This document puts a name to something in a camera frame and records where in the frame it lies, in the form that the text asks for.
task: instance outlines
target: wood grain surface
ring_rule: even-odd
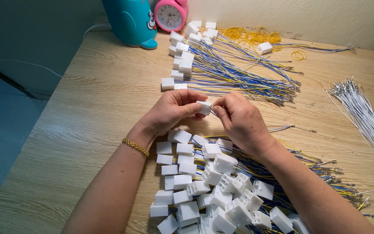
[[[168,56],[169,35],[159,33],[157,42],[158,49],[148,51],[123,46],[111,32],[88,34],[2,186],[0,233],[61,231],[92,178],[132,125],[161,96],[161,78],[169,77],[173,58]],[[271,53],[269,59],[290,60],[295,50]],[[324,91],[333,82],[354,76],[374,109],[374,51],[307,55],[307,60],[292,62],[296,70],[305,73],[290,75],[303,84],[295,104],[278,107],[264,101],[252,102],[268,126],[288,123],[317,130],[289,129],[274,133],[278,139],[324,161],[336,159],[336,166],[344,169],[338,175],[344,182],[355,183],[359,191],[374,189],[373,151]],[[264,67],[250,70],[282,79]],[[199,123],[182,122],[180,127],[192,134],[223,134],[220,121],[213,115]],[[155,164],[154,146],[151,152],[126,229],[128,234],[159,233],[157,225],[164,219],[149,217],[154,194],[164,188]],[[370,202],[362,212],[374,215],[374,192],[366,197]],[[374,225],[374,218],[369,220]]]

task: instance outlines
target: teal cartoon container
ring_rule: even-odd
[[[157,25],[148,0],[102,0],[112,31],[123,44],[157,48]]]

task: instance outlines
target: gold bracelet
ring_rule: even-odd
[[[126,139],[126,138],[123,138],[122,142],[125,143],[125,144],[127,144],[127,145],[129,145],[129,146],[131,146],[131,147],[133,147],[133,148],[135,148],[135,149],[137,149],[137,150],[139,150],[139,151],[141,151],[147,157],[150,155],[150,153],[148,151],[146,151],[143,147],[139,146],[138,144],[136,144],[133,141],[130,141],[130,140]]]

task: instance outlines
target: clock face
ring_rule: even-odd
[[[162,5],[157,12],[157,19],[161,27],[166,29],[177,29],[181,25],[181,13],[172,5]]]

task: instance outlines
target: cartoon face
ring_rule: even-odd
[[[149,30],[157,30],[157,25],[155,24],[154,14],[150,9],[150,12],[148,13],[148,17],[150,20],[147,22],[147,28]]]

